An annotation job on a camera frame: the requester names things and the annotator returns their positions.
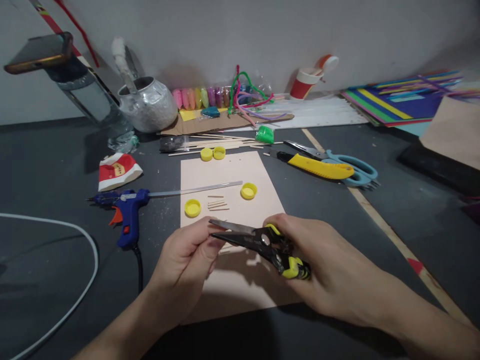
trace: gray table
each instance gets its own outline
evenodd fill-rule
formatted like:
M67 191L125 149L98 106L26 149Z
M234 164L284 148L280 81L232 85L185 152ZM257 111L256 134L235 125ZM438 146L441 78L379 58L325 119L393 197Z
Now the gray table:
M278 141L309 143L299 129L280 130L275 136ZM96 193L98 163L108 154L106 139L80 118L4 126L0 141L7 174L0 180L4 190L0 211L77 224L98 245L100 268L89 293L66 324L33 355L35 359L68 358L104 329L137 293L135 257L116 247L120 229L108 227L113 211L83 201ZM196 155L167 157L158 153L155 137L142 141L134 157L144 175L129 187L178 189L180 161ZM279 148L290 149L285 145ZM261 158L287 213L329 222L374 263L439 306L344 186L274 158ZM389 187L383 185L382 191L389 191ZM145 282L164 241L180 226L180 206L178 197L152 199L139 213ZM93 258L87 241L74 230L3 218L0 225L7 235L0 243L0 354L8 359L37 340L72 306L91 276ZM240 346L232 353L230 344ZM325 318L303 304L292 304L179 327L160 339L146 357L193 355L197 351L210 358L403 356L399 344L380 331Z
M415 139L398 129L370 125L310 129L325 147L364 159L382 186L365 197L480 327L480 226L462 211L460 194L396 159Z

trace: brown paper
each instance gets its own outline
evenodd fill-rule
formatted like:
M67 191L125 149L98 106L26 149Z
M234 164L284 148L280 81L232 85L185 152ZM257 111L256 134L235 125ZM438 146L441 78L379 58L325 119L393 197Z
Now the brown paper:
M227 150L227 155L222 160L182 160L180 168L182 190L240 180L253 183L258 189L252 200L241 197L241 185L181 195L181 227L204 216L213 216L231 223L260 228L268 216L284 212L257 151L228 154ZM223 195L227 203L225 208L229 210L209 211L208 202L218 201L219 198L208 195ZM184 206L189 199L197 199L201 204L201 213L195 218L185 215ZM226 244L218 256L215 270L205 281L200 301L183 324L300 301L286 287L272 264L254 251Z
M290 120L293 119L293 114L288 114L275 121ZM259 123L272 123L271 120L264 120L261 118L254 118L255 122ZM220 113L220 117L209 118L204 120L193 119L189 121L183 121L182 116L179 114L175 122L160 132L161 135L188 135L196 133L204 133L212 130L224 130L233 128L242 128L248 126L250 122L238 114L232 114L228 116L227 111Z
M480 105L444 97L420 141L427 149L480 170Z

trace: pliers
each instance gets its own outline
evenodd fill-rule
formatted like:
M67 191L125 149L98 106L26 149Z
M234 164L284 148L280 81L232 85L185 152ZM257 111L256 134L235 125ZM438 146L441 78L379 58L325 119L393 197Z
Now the pliers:
M211 224L231 231L215 232L214 238L238 245L260 254L276 267L278 273L287 279L310 279L311 269L308 262L292 256L293 244L278 229L267 224L254 228L221 220L210 220Z
M377 170L370 164L360 160L357 157L336 155L333 154L331 150L321 152L315 148L307 147L299 144L298 142L290 140L285 140L283 143L307 155L308 157L323 163L350 165L355 170L355 173L352 176L341 180L347 186L358 187L362 189L365 188L369 190L373 190L380 186L380 182L377 180L377 177L379 176Z

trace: plastic bottle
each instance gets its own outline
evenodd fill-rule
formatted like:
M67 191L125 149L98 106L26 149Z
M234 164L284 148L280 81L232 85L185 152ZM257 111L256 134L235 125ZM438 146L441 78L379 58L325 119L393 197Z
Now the plastic bottle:
M95 75L76 57L62 65L45 68L48 76L76 107L108 136L108 147L129 153L139 143L132 124Z

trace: stack of colored paper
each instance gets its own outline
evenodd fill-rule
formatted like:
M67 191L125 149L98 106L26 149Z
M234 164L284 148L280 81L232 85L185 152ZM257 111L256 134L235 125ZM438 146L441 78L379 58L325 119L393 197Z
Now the stack of colored paper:
M461 77L454 77L456 73L434 73L349 88L341 94L376 126L429 122L440 106L443 93L449 92L447 87L460 81Z

